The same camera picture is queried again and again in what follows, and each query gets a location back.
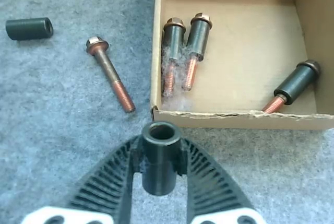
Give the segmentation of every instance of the hex bolt head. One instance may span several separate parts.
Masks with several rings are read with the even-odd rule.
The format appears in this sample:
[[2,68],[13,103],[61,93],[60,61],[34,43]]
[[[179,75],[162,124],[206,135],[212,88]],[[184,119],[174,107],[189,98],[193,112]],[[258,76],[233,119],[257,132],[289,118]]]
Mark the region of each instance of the hex bolt head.
[[210,25],[210,29],[212,28],[212,21],[208,14],[205,14],[205,13],[196,14],[195,17],[191,20],[190,24],[192,25],[194,21],[197,21],[197,20],[203,20],[207,22]]
[[105,40],[103,40],[99,36],[91,37],[86,42],[86,47],[87,47],[86,51],[87,51],[87,53],[89,53],[91,55],[94,55],[97,46],[102,47],[102,49],[104,51],[106,51],[108,49],[108,47],[109,47],[109,44],[108,44],[108,42],[106,42]]

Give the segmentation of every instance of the bolt thread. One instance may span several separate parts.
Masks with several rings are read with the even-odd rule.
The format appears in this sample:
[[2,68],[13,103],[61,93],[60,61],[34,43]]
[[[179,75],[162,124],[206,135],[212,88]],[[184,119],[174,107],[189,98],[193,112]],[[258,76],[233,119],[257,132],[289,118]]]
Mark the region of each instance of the bolt thread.
[[190,91],[194,85],[197,69],[197,58],[191,57],[187,64],[186,79],[182,85],[183,90]]
[[284,96],[275,96],[263,109],[264,113],[275,113],[286,103],[287,99]]
[[136,110],[130,95],[127,93],[123,83],[120,80],[115,80],[112,82],[112,88],[125,112],[131,113]]
[[163,95],[165,97],[173,96],[175,84],[175,63],[171,62],[168,65],[167,73],[164,77]]

